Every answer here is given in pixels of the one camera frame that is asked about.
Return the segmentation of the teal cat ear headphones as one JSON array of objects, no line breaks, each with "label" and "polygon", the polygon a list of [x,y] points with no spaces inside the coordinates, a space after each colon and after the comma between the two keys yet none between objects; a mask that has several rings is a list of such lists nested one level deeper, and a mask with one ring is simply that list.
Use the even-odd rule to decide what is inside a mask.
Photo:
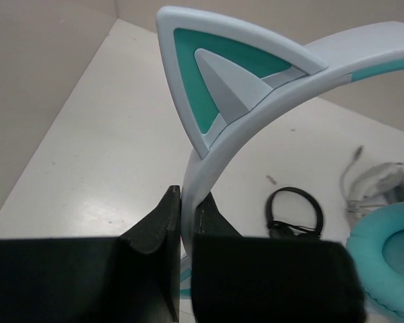
[{"label": "teal cat ear headphones", "polygon": [[404,69],[404,23],[382,22],[305,46],[232,17],[163,7],[156,18],[168,86],[193,145],[184,175],[182,238],[238,151],[299,104],[336,87]]}]

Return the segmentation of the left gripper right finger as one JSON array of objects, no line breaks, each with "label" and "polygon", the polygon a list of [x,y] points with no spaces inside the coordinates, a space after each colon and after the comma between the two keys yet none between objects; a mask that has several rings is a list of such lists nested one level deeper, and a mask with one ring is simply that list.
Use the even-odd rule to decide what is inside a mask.
[{"label": "left gripper right finger", "polygon": [[365,322],[354,262],[337,242],[240,235],[214,197],[197,207],[191,299],[198,322]]}]

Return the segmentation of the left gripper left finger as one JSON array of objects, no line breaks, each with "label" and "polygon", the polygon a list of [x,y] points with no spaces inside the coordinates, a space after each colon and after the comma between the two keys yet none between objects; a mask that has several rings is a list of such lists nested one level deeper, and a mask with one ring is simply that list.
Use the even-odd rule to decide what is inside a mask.
[{"label": "left gripper left finger", "polygon": [[180,189],[119,236],[0,239],[0,322],[177,322]]}]

